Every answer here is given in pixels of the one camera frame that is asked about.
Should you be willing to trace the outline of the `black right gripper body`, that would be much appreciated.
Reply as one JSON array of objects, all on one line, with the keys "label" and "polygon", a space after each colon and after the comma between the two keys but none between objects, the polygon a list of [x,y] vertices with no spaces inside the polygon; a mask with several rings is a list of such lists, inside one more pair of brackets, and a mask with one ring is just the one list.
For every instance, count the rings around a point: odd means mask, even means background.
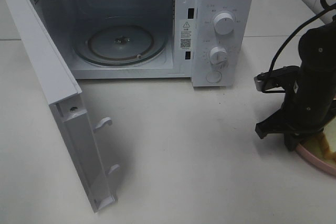
[{"label": "black right gripper body", "polygon": [[335,117],[335,78],[286,77],[279,82],[285,99],[278,111],[278,132],[312,134]]}]

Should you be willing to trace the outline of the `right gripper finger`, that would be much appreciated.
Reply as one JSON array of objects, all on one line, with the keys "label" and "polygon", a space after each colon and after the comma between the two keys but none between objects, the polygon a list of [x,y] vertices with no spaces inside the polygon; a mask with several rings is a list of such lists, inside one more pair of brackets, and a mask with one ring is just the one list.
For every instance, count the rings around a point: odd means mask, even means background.
[{"label": "right gripper finger", "polygon": [[255,132],[260,138],[265,138],[268,134],[286,133],[288,131],[289,127],[284,118],[282,109],[279,109],[255,126]]},{"label": "right gripper finger", "polygon": [[284,145],[286,149],[290,152],[294,151],[298,144],[305,139],[303,133],[284,133]]}]

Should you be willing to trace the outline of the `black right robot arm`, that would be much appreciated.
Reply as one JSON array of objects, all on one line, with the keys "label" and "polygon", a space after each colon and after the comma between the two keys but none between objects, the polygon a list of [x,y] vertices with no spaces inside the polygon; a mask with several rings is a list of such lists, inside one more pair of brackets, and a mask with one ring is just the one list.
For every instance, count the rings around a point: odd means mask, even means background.
[{"label": "black right robot arm", "polygon": [[293,151],[306,138],[323,131],[335,118],[335,21],[309,29],[299,40],[300,66],[269,70],[255,76],[259,92],[284,93],[281,108],[256,124],[260,138],[283,134]]}]

